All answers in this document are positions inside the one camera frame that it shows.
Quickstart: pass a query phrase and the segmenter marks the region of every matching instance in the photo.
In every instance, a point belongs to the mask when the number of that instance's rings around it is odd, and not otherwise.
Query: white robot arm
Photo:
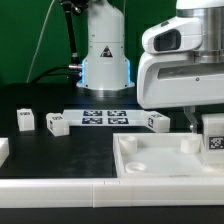
[[[224,0],[178,0],[177,17],[145,32],[138,102],[145,108],[224,102]]]

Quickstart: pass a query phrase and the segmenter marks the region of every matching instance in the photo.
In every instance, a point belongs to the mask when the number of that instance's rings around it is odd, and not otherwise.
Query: green background
[[[7,0],[0,6],[0,87],[25,83],[40,31],[52,0]],[[123,11],[123,0],[109,0]],[[143,53],[143,32],[175,16],[176,0],[127,0],[125,15],[126,56],[136,82],[137,66]],[[87,18],[73,16],[75,37],[81,58],[87,54]],[[70,62],[70,50],[63,10],[53,6],[31,80],[41,72]],[[44,82],[66,82],[66,78],[46,78]]]

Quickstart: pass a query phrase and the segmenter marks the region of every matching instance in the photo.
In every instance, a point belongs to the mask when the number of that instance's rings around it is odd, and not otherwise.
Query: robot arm
[[[72,63],[79,64],[71,11],[88,11],[89,52],[82,63],[78,87],[96,96],[119,96],[133,87],[130,64],[124,55],[124,16],[107,0],[60,0],[66,15]]]
[[[145,108],[224,102],[224,0],[178,0],[177,17],[145,32],[138,102]]]

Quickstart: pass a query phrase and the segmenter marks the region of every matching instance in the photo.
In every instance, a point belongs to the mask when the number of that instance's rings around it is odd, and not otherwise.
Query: black tabletop
[[[139,110],[136,94],[94,98],[65,84],[14,84],[0,90],[0,137],[9,138],[10,156],[0,179],[116,178],[113,133],[151,132],[145,127],[71,127],[70,135],[55,138],[46,128],[46,114],[64,109]],[[19,132],[16,110],[31,108],[36,130]],[[223,106],[200,107],[201,113],[223,112]],[[162,110],[173,131],[186,131],[182,108]],[[0,209],[1,223],[216,223],[222,206]]]

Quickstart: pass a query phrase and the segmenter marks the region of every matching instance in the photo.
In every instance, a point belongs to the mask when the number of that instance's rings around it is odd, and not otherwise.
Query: white cube with marker
[[[156,111],[143,111],[142,119],[146,127],[157,133],[170,131],[170,118]]]
[[[69,135],[69,124],[60,113],[49,113],[46,115],[47,128],[55,136]]]
[[[206,164],[224,164],[224,113],[202,115]]]
[[[20,131],[35,130],[34,115],[31,109],[17,110],[17,121]]]

